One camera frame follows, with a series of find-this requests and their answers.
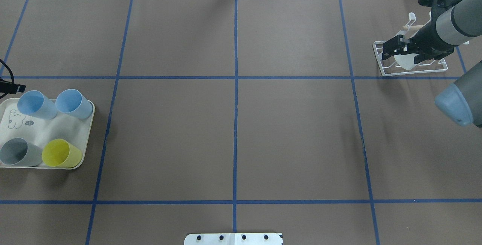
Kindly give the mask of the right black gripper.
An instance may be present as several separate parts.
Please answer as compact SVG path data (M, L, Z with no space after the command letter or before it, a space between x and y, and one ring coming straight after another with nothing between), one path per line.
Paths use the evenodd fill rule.
M425 24L405 44L403 35L396 35L383 43L381 60L386 61L393 56L415 54L413 61L418 64L431 59L441 60L453 53L455 45L441 39L433 22Z

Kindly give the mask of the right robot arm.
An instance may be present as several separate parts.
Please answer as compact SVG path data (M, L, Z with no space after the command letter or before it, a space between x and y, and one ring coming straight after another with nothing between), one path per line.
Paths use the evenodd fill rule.
M391 39L372 45L383 76L383 61L394 58L394 63L412 74L417 65L427 61L441 61L456 47L482 34L482 0L418 0L431 9L429 21L414 27L411 37L405 34L416 21L414 13ZM481 63L477 63L454 83L449 84L435 98L435 105L460 126L473 124L481 127Z

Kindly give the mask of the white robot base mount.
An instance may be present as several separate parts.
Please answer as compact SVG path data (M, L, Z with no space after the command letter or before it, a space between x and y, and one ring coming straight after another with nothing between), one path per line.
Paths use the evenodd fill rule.
M281 233L193 233L184 245L282 245Z

